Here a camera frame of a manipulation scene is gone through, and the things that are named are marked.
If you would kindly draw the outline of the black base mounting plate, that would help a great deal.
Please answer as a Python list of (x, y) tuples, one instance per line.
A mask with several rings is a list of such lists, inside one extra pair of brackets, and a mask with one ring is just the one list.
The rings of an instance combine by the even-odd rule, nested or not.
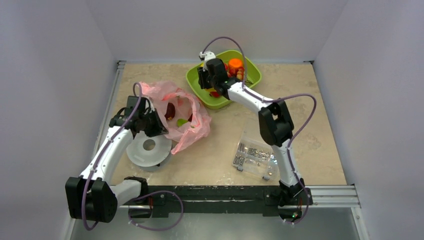
[(313, 204), (311, 190), (286, 196), (278, 185), (170, 186), (151, 185), (154, 195), (143, 200), (130, 200), (123, 209), (152, 210), (154, 218), (171, 213), (185, 214), (260, 214), (283, 219), (300, 218)]

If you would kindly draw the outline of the red fake pomegranate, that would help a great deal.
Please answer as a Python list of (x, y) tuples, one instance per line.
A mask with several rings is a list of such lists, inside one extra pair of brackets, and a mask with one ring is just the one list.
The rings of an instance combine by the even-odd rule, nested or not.
[(211, 91), (209, 93), (209, 95), (212, 96), (213, 98), (220, 98), (221, 97), (221, 95), (216, 91)]

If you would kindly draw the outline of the orange fake tangerine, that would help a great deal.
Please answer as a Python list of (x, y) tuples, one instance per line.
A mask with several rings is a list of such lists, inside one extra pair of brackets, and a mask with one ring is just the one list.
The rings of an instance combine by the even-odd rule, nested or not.
[(228, 61), (228, 69), (236, 69), (238, 70), (239, 68), (243, 68), (244, 67), (244, 62), (242, 59), (240, 58), (231, 58)]

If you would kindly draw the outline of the yellow fake banana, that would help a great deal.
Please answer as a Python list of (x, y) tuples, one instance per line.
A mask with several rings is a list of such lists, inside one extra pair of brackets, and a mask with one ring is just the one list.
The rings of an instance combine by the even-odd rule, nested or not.
[(209, 94), (216, 93), (216, 90), (213, 87), (206, 88), (205, 91), (208, 92)]

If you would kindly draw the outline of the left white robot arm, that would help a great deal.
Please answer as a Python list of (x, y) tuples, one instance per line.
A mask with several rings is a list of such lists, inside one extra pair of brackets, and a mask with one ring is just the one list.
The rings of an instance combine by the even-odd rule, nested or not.
[(129, 96), (126, 106), (110, 120), (105, 140), (90, 164), (77, 177), (69, 177), (65, 193), (73, 219), (109, 223), (118, 207), (129, 201), (138, 205), (149, 199), (147, 180), (129, 176), (109, 184), (123, 153), (139, 134), (156, 137), (167, 134), (152, 100)]

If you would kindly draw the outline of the green plastic tray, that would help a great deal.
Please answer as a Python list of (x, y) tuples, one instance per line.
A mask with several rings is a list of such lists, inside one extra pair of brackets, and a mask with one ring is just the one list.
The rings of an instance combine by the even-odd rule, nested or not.
[[(228, 63), (231, 59), (241, 59), (242, 54), (238, 50), (226, 50), (221, 53), (215, 54), (217, 58), (222, 59), (224, 63)], [(186, 72), (186, 81), (188, 85), (191, 87), (192, 91), (195, 95), (203, 102), (203, 105), (209, 109), (217, 110), (231, 103), (230, 100), (224, 97), (213, 97), (204, 89), (200, 88), (198, 83), (199, 76), (197, 68), (201, 65), (201, 63), (197, 64), (195, 67), (191, 68)], [(246, 86), (249, 88), (254, 88), (258, 83), (262, 80), (262, 73), (257, 68), (257, 66), (251, 62), (250, 59), (246, 58), (246, 66), (247, 66), (247, 81)]]

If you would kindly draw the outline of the green fake leaf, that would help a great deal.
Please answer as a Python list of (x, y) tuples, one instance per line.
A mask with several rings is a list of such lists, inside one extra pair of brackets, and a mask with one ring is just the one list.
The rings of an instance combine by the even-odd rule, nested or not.
[(183, 118), (179, 118), (176, 121), (177, 127), (180, 128), (182, 127), (184, 124), (188, 123), (189, 121), (187, 119), (183, 119)]

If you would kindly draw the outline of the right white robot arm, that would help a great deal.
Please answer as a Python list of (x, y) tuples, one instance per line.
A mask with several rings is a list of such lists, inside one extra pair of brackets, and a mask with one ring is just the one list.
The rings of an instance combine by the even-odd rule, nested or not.
[(271, 146), (279, 169), (280, 196), (288, 204), (300, 198), (304, 190), (302, 178), (296, 172), (291, 153), (294, 124), (284, 100), (264, 97), (245, 86), (236, 77), (229, 77), (224, 62), (215, 56), (201, 57), (203, 66), (198, 67), (199, 85), (202, 89), (213, 88), (220, 96), (239, 103), (258, 117), (262, 140)]

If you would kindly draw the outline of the white filament spool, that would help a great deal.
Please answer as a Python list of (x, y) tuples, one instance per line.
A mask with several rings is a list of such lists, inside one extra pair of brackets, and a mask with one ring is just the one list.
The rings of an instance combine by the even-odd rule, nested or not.
[(164, 135), (148, 137), (143, 131), (138, 133), (126, 148), (129, 160), (146, 172), (163, 168), (172, 158), (173, 142)]

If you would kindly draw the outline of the fake lychee bunch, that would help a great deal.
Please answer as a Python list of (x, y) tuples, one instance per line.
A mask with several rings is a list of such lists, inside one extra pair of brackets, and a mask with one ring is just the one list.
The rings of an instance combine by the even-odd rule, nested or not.
[(238, 80), (242, 81), (245, 79), (245, 69), (244, 67), (240, 67), (239, 69), (229, 69), (229, 66), (227, 63), (224, 64), (226, 74), (229, 78), (237, 78)]

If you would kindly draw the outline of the clear plastic screw box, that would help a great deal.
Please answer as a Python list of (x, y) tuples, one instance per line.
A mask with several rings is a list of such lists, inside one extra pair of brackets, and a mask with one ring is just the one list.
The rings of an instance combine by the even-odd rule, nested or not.
[(280, 176), (277, 160), (270, 145), (266, 144), (254, 125), (245, 126), (232, 160), (232, 166), (264, 181)]

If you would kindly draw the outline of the dark red fake fruit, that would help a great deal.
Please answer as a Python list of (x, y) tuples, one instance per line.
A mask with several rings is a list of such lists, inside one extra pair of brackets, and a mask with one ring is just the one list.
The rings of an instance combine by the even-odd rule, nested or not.
[(169, 102), (167, 104), (166, 113), (164, 115), (167, 121), (171, 121), (176, 115), (176, 107), (173, 103)]

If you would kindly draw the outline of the aluminium frame rail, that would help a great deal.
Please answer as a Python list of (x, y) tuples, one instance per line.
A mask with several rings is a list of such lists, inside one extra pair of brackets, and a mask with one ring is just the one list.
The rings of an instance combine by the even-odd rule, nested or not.
[[(357, 192), (354, 186), (307, 186), (305, 188), (310, 189), (312, 195), (313, 204), (310, 207), (330, 207), (330, 208), (351, 208), (359, 205)], [(88, 196), (86, 202), (91, 206), (94, 202), (105, 201), (104, 206), (122, 208), (121, 206), (131, 200), (145, 200), (148, 197), (152, 197), (154, 193), (149, 192), (149, 187), (143, 187), (141, 189), (140, 197), (116, 197), (110, 188), (101, 190), (97, 197)]]

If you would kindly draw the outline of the pink plastic bag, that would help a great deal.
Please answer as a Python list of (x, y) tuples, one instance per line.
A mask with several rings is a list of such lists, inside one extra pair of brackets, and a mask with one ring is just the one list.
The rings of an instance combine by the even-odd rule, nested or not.
[[(140, 85), (142, 96), (152, 100), (160, 120), (168, 130), (164, 136), (176, 142), (175, 147), (171, 150), (173, 155), (210, 134), (212, 118), (197, 96), (169, 80), (153, 83), (140, 82)], [(176, 109), (175, 117), (172, 120), (165, 118), (168, 103), (173, 103)], [(185, 119), (188, 122), (177, 127), (178, 119)]]

